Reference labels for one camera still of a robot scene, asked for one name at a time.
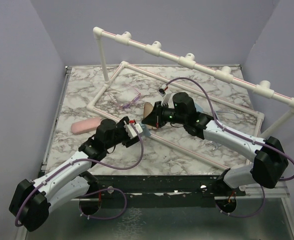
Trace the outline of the blue cleaning cloth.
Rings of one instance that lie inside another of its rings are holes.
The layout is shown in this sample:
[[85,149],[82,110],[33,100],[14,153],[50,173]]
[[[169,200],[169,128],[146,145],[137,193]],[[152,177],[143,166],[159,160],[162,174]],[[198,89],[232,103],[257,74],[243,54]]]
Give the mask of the blue cleaning cloth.
[[196,104],[196,103],[195,103],[195,109],[196,109],[197,112],[200,112],[200,113],[204,112],[203,108],[201,106],[199,106],[198,104]]
[[146,125],[144,125],[144,124],[141,124],[140,126],[141,126],[141,128],[142,128],[142,134],[143,134],[145,137],[150,137],[150,136],[151,136],[151,133],[150,133],[148,127],[147,127]]

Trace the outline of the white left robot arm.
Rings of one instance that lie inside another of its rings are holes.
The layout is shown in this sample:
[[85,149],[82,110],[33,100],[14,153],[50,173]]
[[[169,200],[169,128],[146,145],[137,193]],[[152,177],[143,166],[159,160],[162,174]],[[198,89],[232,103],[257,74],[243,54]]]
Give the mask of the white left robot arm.
[[16,187],[9,211],[15,216],[15,226],[29,232],[38,229],[49,214],[76,197],[100,196],[113,187],[102,188],[88,170],[102,160],[118,144],[127,148],[142,142],[142,126],[124,117],[119,122],[104,119],[78,151],[53,171],[34,180],[22,180]]

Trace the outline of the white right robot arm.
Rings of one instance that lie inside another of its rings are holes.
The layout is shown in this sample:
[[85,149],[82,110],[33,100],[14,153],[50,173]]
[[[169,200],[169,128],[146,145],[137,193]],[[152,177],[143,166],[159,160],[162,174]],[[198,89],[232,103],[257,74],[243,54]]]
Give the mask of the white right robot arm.
[[277,138],[263,139],[226,128],[212,116],[197,111],[193,99],[185,92],[174,94],[173,105],[170,108],[155,102],[143,124],[157,129],[167,123],[181,124],[188,134],[221,144],[251,161],[250,165],[223,172],[216,183],[219,194],[227,196],[239,186],[255,183],[268,189],[276,186],[289,164]]

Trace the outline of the pink sunglasses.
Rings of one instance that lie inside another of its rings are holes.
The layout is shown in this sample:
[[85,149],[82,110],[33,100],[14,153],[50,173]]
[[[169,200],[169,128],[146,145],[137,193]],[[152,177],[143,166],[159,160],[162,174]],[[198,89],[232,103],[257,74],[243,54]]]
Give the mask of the pink sunglasses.
[[141,92],[130,84],[116,86],[106,93],[118,109],[125,110],[136,104],[141,98]]

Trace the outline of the light blue sunglasses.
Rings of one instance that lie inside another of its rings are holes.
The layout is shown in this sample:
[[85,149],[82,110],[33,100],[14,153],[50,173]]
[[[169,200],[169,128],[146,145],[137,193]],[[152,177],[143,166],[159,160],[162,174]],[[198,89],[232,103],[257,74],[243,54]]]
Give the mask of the light blue sunglasses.
[[216,110],[216,117],[218,120],[238,120],[239,117],[236,113],[228,110]]

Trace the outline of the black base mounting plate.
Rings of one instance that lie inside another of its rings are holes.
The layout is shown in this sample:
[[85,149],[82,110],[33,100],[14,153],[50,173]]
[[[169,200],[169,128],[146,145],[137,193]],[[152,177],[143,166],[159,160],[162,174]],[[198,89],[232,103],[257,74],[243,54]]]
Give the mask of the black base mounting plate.
[[97,175],[84,176],[91,184],[89,192],[112,187],[122,192],[106,191],[79,198],[86,210],[128,208],[215,207],[215,198],[244,196],[245,192],[223,186],[218,175]]

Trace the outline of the pink glasses case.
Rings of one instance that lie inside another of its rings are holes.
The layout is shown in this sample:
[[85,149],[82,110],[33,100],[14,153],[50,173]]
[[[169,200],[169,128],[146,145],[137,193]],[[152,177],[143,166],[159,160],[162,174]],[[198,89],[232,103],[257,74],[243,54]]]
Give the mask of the pink glasses case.
[[71,132],[74,135],[79,135],[96,130],[101,123],[101,118],[93,117],[85,120],[75,122],[71,125]]

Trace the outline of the silver wrench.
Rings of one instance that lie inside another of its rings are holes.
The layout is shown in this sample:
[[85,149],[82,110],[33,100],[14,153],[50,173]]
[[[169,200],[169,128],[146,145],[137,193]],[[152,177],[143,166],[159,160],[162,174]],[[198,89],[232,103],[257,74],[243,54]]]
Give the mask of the silver wrench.
[[212,148],[211,151],[215,151],[219,148],[219,144],[214,141],[208,142],[207,146]]

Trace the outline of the white PVC pipe rack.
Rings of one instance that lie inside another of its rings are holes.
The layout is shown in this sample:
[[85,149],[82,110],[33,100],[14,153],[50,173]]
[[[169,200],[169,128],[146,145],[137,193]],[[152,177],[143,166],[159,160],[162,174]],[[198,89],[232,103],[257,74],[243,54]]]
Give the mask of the white PVC pipe rack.
[[260,133],[261,129],[261,124],[263,123],[264,120],[264,114],[262,113],[257,113],[254,112],[253,110],[250,110],[248,108],[230,103],[226,100],[223,100],[221,98],[215,97],[215,96],[210,96],[210,99],[217,102],[224,104],[226,106],[232,107],[234,109],[249,113],[251,115],[254,115],[257,117],[257,126],[255,128],[254,134],[256,136],[262,136],[262,137],[267,137],[271,135],[273,132],[275,132],[279,127],[281,127],[286,121],[288,121],[292,116],[294,116],[294,97],[289,97],[283,94],[280,94],[278,92],[275,92],[270,88],[270,82],[267,80],[261,81],[259,84],[253,84],[249,83],[245,80],[239,79],[237,77],[234,77],[231,74],[231,69],[228,66],[224,66],[221,70],[213,70],[205,65],[201,65],[197,62],[195,62],[195,56],[192,53],[188,53],[185,56],[177,56],[172,53],[166,52],[161,49],[161,43],[159,41],[155,41],[153,44],[144,44],[138,41],[135,41],[131,38],[131,33],[126,31],[123,34],[114,34],[107,32],[99,27],[94,27],[93,28],[93,35],[96,39],[97,46],[99,49],[99,54],[100,54],[100,62],[101,62],[101,67],[102,67],[102,72],[103,72],[103,77],[104,77],[104,85],[103,87],[99,90],[98,94],[93,98],[93,100],[87,105],[87,110],[92,112],[92,113],[97,113],[101,116],[104,116],[106,118],[114,119],[115,117],[112,115],[107,114],[106,112],[100,111],[95,107],[96,102],[99,100],[99,98],[103,95],[103,93],[110,87],[114,79],[118,76],[118,74],[123,70],[123,68],[129,68],[131,70],[134,70],[136,72],[145,74],[149,77],[152,77],[154,79],[163,81],[165,83],[168,82],[168,79],[157,75],[155,73],[143,70],[135,65],[132,65],[126,61],[122,61],[121,64],[118,66],[116,71],[112,76],[108,75],[107,72],[107,67],[106,67],[106,60],[105,60],[105,54],[104,54],[104,48],[102,44],[102,37],[109,38],[112,40],[115,40],[116,42],[126,45],[126,46],[131,46],[135,47],[137,49],[143,50],[146,53],[156,56],[156,57],[161,57],[170,61],[173,61],[177,63],[178,65],[191,69],[191,70],[197,70],[201,73],[207,74],[209,76],[212,76],[213,78],[225,82],[227,84],[233,84],[239,87],[242,87],[244,89],[250,90],[253,93],[263,96],[267,99],[274,99],[278,102],[287,104],[289,106],[289,110],[281,116],[277,121],[275,121],[267,130],[265,130],[263,133]]

